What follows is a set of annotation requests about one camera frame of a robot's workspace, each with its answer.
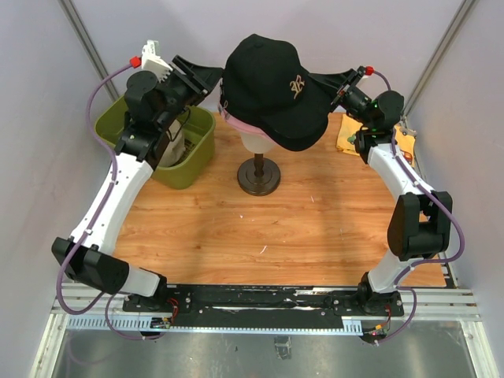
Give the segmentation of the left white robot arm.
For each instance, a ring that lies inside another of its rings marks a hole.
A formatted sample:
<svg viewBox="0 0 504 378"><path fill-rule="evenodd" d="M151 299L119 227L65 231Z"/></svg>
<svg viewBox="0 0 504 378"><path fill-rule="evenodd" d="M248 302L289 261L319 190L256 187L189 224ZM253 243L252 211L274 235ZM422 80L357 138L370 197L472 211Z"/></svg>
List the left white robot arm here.
<svg viewBox="0 0 504 378"><path fill-rule="evenodd" d="M135 267L113 253L125 217L169 145L169 127L211 94L223 74L220 67L196 65L181 56L169 63L159 57L134 57L119 71L129 69L137 71L127 81L123 129L115 146L93 134L110 157L106 178L70 236L57 237L51 247L60 265L57 300L73 315L79 310L65 303L65 277L100 295L134 295L154 312L169 303L165 276Z"/></svg>

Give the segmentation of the pink baseball cap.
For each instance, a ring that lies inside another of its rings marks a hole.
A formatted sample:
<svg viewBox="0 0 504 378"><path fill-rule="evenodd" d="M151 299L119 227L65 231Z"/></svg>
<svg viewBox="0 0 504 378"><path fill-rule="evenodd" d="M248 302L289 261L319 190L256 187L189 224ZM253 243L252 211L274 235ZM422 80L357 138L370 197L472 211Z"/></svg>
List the pink baseball cap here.
<svg viewBox="0 0 504 378"><path fill-rule="evenodd" d="M239 132L243 132L246 134L251 134L251 135L257 135L259 137L262 137L265 140L268 140L269 142L275 143L275 141L269 137L263 130L261 130L258 127L255 127L253 125L247 124L244 121L232 116L226 109L226 105L228 104L227 101L224 102L219 102L218 105L218 112L221 115L221 117L228 123L230 124L234 129L236 129Z"/></svg>

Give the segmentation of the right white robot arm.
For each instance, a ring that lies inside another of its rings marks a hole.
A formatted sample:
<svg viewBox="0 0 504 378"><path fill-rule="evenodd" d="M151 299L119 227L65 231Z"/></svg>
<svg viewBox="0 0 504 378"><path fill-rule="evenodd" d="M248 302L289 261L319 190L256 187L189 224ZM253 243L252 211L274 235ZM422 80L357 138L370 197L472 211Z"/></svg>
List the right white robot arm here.
<svg viewBox="0 0 504 378"><path fill-rule="evenodd" d="M435 191L414 172L395 139L402 118L404 98L387 89L370 98L358 88L370 67L336 74L311 74L332 99L333 109L341 106L348 117L360 123L354 149L373 169L395 200L387 229L387 251L380 263L365 273L358 285L355 302L364 314L383 310L400 313L400 283L417 263L432 261L447 249L450 241L449 216L453 200L445 191Z"/></svg>

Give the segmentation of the black cap white logo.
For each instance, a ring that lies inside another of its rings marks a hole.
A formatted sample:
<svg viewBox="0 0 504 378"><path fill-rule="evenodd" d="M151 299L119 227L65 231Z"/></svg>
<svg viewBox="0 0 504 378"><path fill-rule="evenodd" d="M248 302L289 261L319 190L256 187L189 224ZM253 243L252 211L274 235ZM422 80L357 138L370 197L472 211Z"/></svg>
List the black cap white logo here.
<svg viewBox="0 0 504 378"><path fill-rule="evenodd" d="M285 109L243 109L236 104L237 94L220 86L219 102L227 101L227 111L247 124L263 130L276 145L289 151L303 151L314 145L326 132L330 113L327 96L314 88L308 98Z"/></svg>

